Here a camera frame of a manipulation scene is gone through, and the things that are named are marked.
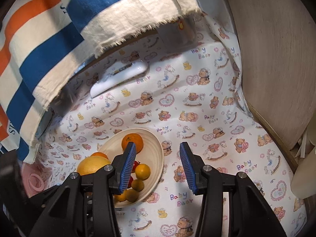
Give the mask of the large yellow-orange grapefruit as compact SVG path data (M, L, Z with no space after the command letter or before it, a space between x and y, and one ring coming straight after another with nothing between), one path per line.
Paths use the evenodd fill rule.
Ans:
M101 157L101 156L90 156L85 159L83 159L78 167L77 167L77 172L81 175L88 175L95 173L98 171L100 168L111 164L111 161L109 159Z

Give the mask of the brown longan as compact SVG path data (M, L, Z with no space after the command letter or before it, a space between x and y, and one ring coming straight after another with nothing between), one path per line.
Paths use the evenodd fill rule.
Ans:
M114 200L116 202L124 202L126 201L126 190L122 192L122 194L114 195Z
M128 189L125 191L125 197L129 202L135 202L139 197L139 192L134 189Z

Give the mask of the small orange tomato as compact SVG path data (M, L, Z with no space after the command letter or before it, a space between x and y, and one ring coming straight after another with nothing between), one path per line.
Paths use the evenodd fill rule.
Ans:
M135 179L131 183L132 189L137 192L141 192L144 189L144 186L144 182L140 179Z

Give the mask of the red cherry tomato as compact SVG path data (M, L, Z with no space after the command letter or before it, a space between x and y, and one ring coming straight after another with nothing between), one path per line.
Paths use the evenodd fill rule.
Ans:
M132 168L132 173L135 172L135 169L136 167L139 165L140 163L138 161L134 161L134 164L133 164L133 168Z

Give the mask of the yellow-orange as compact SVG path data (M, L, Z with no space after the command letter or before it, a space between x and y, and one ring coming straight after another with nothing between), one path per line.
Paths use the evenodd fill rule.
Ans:
M151 174L150 167L146 164L139 164L135 168L134 172L137 179L142 180L142 181L148 179Z

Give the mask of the orange mandarin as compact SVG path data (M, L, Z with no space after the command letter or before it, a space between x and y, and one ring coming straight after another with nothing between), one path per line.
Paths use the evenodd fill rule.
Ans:
M102 152L95 152L95 153L92 153L91 156L99 156L99 157L103 157L103 158L106 158L108 159L108 156Z
M137 153L140 153L144 147L144 141L142 137L137 133L130 133L123 137L121 145L122 149L125 150L129 142L133 142L136 147Z

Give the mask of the dark red round fruit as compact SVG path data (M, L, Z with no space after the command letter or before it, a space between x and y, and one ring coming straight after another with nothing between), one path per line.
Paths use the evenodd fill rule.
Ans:
M132 176L130 176L130 179L129 179L129 183L128 183L128 185L127 185L127 188L131 188L132 187L132 182L133 182L133 177Z

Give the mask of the cream round plate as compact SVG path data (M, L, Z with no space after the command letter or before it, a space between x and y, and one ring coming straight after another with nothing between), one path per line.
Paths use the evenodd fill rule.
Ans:
M144 128L130 128L113 135L103 146L100 146L99 152L106 154L109 160L112 161L115 156L123 153L122 139L130 133L136 133L143 139L144 147L140 153L137 153L135 160L150 167L150 177L144 181L144 189L139 193L139 197L135 202L118 202L115 200L116 209L135 205L150 196L162 176L164 166L163 148L159 139L151 131Z

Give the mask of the baby bear printed bedsheet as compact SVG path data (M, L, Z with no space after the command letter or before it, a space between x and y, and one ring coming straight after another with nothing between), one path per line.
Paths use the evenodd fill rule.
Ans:
M214 21L199 19L196 27L198 46L192 50L168 54L154 35L70 82L78 99L74 108L56 116L40 138L36 161L51 169L48 188L60 185L113 135L145 128L161 143L164 167L150 196L118 210L122 236L194 236L201 197L188 188L179 157L182 142L222 173L246 173L287 236L296 236L307 220L305 205L290 189L293 173L282 153L245 112L236 38ZM101 76L136 60L148 63L145 73L91 98Z

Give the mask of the striped Paris blanket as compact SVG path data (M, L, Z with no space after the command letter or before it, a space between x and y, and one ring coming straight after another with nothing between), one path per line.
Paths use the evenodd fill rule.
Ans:
M1 153L33 163L39 123L82 63L200 11L197 0L1 0Z

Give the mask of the wooden headboard panel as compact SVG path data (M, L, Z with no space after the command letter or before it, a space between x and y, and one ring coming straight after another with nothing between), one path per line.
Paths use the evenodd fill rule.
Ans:
M315 22L301 0L228 0L250 111L290 167L292 149L315 112Z

